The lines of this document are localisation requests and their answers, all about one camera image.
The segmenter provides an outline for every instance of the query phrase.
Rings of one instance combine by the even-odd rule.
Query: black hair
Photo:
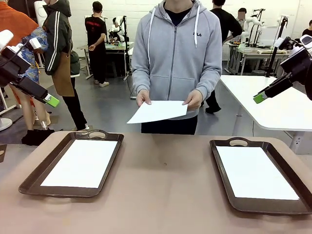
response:
[[[99,1],[95,1],[92,6],[95,13],[101,13],[101,11],[103,10],[102,3],[100,3]]]
[[[225,0],[214,0],[214,5],[216,6],[223,6],[225,3]]]
[[[246,9],[246,8],[240,8],[240,9],[238,10],[238,12],[245,12],[245,13],[247,14],[247,9]]]

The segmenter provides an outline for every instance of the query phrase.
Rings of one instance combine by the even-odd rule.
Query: man's right hand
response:
[[[142,89],[136,96],[137,105],[140,107],[144,102],[151,105],[150,92],[146,89]]]

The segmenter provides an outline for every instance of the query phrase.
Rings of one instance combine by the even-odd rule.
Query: man in gray hoodie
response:
[[[179,100],[186,116],[143,123],[142,133],[194,135],[200,104],[222,72],[220,22],[198,0],[164,0],[138,24],[132,57],[137,104]]]

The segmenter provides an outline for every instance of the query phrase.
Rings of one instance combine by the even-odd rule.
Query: white brick wall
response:
[[[116,16],[126,15],[128,17],[128,35],[131,41],[134,41],[137,31],[137,24],[141,17],[147,14],[161,0],[100,0],[103,4],[103,16],[109,18],[106,21],[107,28],[111,28],[112,19]],[[93,0],[70,0],[72,17],[70,17],[73,29],[74,47],[84,45],[87,42],[87,36],[84,27],[84,16],[92,14]],[[201,1],[208,9],[212,8],[211,0]],[[262,19],[266,25],[277,25],[276,22],[281,14],[290,15],[289,25],[286,29],[288,34],[293,38],[301,35],[302,31],[307,28],[312,20],[311,9],[312,0],[227,0],[224,9],[234,17],[237,17],[239,8],[247,8],[247,16],[252,14],[253,9],[265,8]],[[223,59],[228,56],[228,48],[223,48]]]

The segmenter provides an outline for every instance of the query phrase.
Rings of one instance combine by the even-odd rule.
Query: hoodie drawstring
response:
[[[197,48],[197,26],[198,26],[199,11],[200,11],[200,5],[198,5],[196,20],[195,20],[195,29],[194,29],[194,41],[195,41],[196,48]]]
[[[150,59],[150,37],[151,37],[151,29],[152,29],[152,23],[155,16],[156,8],[153,9],[151,22],[150,22],[150,32],[148,34],[148,42],[147,42],[147,54],[148,54],[148,63],[151,65],[151,59]]]

